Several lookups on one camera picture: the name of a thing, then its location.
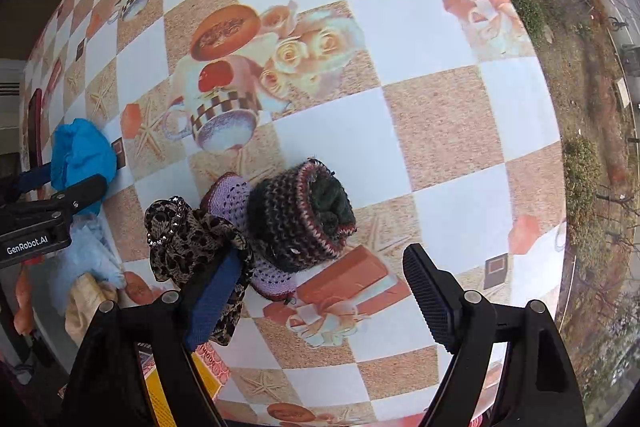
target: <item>purple knitted fabric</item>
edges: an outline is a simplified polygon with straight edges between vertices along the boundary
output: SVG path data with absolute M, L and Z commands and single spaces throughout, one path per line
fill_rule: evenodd
M 222 174 L 202 198 L 200 208 L 212 216 L 224 217 L 242 235 L 248 237 L 246 204 L 251 187 L 244 178 L 227 172 Z
M 246 206 L 251 187 L 244 178 L 234 172 L 227 172 L 218 178 L 209 192 L 202 198 L 201 210 L 231 222 L 246 237 L 250 237 L 247 227 Z M 261 252 L 266 243 L 251 240 L 254 245 L 255 268 L 251 284 L 255 290 L 271 301 L 282 301 L 296 290 L 293 274 L 279 270 L 269 263 Z

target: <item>blue cloth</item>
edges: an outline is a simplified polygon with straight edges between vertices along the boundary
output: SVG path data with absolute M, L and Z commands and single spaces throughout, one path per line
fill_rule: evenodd
M 229 300 L 242 273 L 238 250 L 225 257 L 217 272 L 191 310 L 191 325 L 184 340 L 190 351 L 209 340 L 209 335 L 220 320 L 222 308 Z
M 111 183 L 116 175 L 116 153 L 93 123 L 76 118 L 70 125 L 60 125 L 53 133 L 51 153 L 51 186 L 64 190 L 94 174 Z M 79 214 L 98 214 L 100 201 Z

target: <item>screw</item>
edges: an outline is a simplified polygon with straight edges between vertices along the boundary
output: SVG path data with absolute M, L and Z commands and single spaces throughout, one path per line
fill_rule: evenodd
M 546 310 L 545 303 L 542 301 L 531 301 L 529 306 L 531 306 L 531 309 L 536 313 L 544 313 Z
M 169 290 L 168 292 L 164 292 L 162 294 L 162 302 L 164 302 L 165 304 L 173 304 L 178 300 L 178 297 L 179 295 L 177 291 Z
M 100 303 L 100 306 L 98 306 L 98 309 L 102 313 L 109 313 L 111 310 L 113 310 L 113 305 L 113 301 L 103 301 Z
M 482 300 L 482 296 L 475 290 L 469 290 L 465 292 L 465 301 L 471 304 L 478 304 Z

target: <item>ground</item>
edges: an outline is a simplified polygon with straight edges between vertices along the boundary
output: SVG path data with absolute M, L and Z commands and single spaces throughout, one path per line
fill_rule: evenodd
M 608 33 L 609 22 L 602 1 L 562 0 L 562 9 L 558 5 L 549 6 L 548 0 L 538 1 L 548 27 L 542 38 L 534 40 L 534 45 L 556 110 L 561 139 L 565 142 L 580 134 L 596 144 L 603 165 L 600 178 L 603 194 L 616 198 L 634 194 L 638 187 L 638 149 L 626 142 L 627 137 L 635 136 L 634 122 L 631 108 L 622 107 L 616 92 L 615 81 L 623 73 Z M 605 230 L 622 230 L 624 237 L 633 238 L 632 229 L 631 232 L 626 229 L 635 224 L 636 216 L 629 216 L 620 205 L 603 200 L 596 202 L 595 210 L 606 216 L 602 220 Z M 576 254 L 575 248 L 567 247 L 564 295 L 568 293 Z M 625 278 L 630 248 L 605 245 L 603 240 L 598 254 L 602 263 L 596 273 L 582 274 L 584 279 L 578 277 L 574 282 L 561 330 L 583 389 L 586 375 L 600 355 L 602 332 L 612 314 L 610 306 L 596 298 L 590 285 L 606 288 L 600 297 L 615 301 L 622 287 L 617 282 Z M 558 325 L 563 311 L 561 296 Z

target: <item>blue plastic bag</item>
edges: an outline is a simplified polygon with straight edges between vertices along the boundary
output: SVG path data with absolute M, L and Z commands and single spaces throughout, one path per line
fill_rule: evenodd
M 94 174 L 104 176 L 107 184 L 116 175 L 116 153 L 109 141 L 93 123 L 83 118 L 58 126 L 53 133 L 51 186 L 64 190 Z M 99 212 L 100 201 L 96 201 L 79 214 Z

